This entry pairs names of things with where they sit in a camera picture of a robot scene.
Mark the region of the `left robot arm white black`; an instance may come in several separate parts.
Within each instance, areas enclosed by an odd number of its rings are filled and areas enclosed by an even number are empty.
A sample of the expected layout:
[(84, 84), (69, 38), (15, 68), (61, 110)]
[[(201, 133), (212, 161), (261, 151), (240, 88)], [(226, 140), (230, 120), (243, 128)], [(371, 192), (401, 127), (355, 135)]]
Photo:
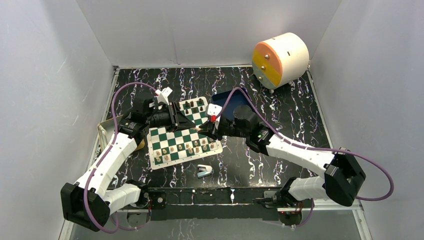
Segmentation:
[(108, 190), (121, 165), (150, 128), (165, 128), (169, 133), (195, 128), (176, 102), (158, 103), (153, 98), (139, 102), (114, 123), (112, 139), (99, 158), (75, 183), (65, 183), (60, 191), (65, 220), (110, 234), (113, 230), (105, 228), (105, 224), (112, 214), (128, 205), (145, 208), (151, 204), (147, 185), (135, 180)]

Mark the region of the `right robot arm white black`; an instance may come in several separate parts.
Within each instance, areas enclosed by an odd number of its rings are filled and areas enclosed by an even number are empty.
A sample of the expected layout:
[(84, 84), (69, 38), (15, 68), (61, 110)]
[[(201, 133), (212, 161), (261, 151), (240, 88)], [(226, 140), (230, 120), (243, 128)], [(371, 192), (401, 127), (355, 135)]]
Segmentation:
[(237, 106), (233, 119), (219, 116), (221, 110), (216, 104), (206, 107), (207, 121), (200, 125), (200, 134), (214, 140), (224, 136), (244, 138), (254, 152), (287, 160), (316, 174), (308, 178), (290, 178), (278, 193), (261, 201), (264, 205), (295, 207), (306, 199), (330, 199), (345, 207), (353, 204), (366, 179), (354, 156), (344, 149), (326, 152), (289, 141), (259, 121), (259, 116), (247, 105)]

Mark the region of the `green white chess board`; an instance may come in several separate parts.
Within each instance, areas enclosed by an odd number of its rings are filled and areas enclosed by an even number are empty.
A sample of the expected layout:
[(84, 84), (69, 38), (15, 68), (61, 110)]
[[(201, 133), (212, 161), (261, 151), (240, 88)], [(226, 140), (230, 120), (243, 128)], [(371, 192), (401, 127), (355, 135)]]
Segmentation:
[[(178, 106), (196, 127), (208, 120), (206, 114), (208, 101), (204, 96), (182, 100), (178, 103)], [(194, 129), (167, 132), (164, 127), (151, 128), (146, 137), (146, 143), (152, 170), (182, 164), (223, 152), (223, 147), (219, 140), (199, 134)]]

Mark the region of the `dark chess pieces row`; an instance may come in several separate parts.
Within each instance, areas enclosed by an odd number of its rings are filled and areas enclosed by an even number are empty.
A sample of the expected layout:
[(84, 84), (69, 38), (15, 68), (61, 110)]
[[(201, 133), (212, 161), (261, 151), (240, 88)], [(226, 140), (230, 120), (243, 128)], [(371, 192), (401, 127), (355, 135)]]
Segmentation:
[(195, 99), (190, 99), (183, 101), (180, 106), (184, 114), (200, 114), (206, 109), (205, 99), (203, 97), (198, 97)]

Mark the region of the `blue tray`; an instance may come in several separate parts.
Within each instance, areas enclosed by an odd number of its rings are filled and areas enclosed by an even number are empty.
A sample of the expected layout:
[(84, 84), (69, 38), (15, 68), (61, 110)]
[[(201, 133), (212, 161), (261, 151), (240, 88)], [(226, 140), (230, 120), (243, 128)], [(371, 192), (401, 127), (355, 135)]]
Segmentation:
[[(223, 116), (226, 117), (227, 119), (229, 119), (230, 121), (234, 120), (234, 110), (236, 109), (236, 107), (238, 106), (243, 106), (246, 105), (248, 106), (252, 111), (254, 111), (253, 107), (250, 105), (249, 102), (251, 102), (251, 98), (248, 95), (248, 91), (245, 88), (241, 88), (244, 92), (245, 95), (244, 96), (240, 90), (236, 90), (233, 95), (231, 96), (224, 112), (223, 112)], [(225, 102), (230, 94), (231, 90), (229, 91), (225, 91), (225, 92), (220, 92), (217, 94), (214, 94), (211, 96), (211, 100), (210, 102), (212, 104), (215, 105), (219, 105), (221, 107), (223, 107), (225, 105)]]

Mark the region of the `small light blue stapler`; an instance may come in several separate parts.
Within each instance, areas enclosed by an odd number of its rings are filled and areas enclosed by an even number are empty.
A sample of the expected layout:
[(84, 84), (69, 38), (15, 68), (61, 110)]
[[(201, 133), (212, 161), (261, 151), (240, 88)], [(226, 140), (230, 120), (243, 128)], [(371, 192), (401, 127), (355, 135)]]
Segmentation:
[(198, 170), (197, 177), (199, 179), (205, 178), (211, 175), (213, 172), (213, 168), (210, 165), (204, 165), (204, 164), (198, 164), (197, 170)]

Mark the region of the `white cylindrical drawer cabinet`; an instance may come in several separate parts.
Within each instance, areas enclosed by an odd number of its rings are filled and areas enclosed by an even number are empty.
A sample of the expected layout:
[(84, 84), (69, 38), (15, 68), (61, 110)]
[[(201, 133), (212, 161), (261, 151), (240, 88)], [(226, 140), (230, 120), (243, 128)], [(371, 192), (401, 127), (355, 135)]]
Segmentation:
[(299, 36), (287, 32), (257, 43), (251, 65), (258, 81), (274, 91), (306, 72), (310, 65), (309, 50)]

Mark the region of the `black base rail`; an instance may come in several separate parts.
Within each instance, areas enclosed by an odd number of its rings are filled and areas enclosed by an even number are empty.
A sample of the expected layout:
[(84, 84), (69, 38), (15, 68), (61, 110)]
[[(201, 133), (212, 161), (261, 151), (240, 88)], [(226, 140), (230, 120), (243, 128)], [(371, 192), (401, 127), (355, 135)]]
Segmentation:
[(280, 187), (149, 188), (141, 193), (150, 203), (126, 206), (129, 214), (151, 213), (153, 221), (180, 219), (260, 219), (299, 222), (311, 200), (286, 203)]

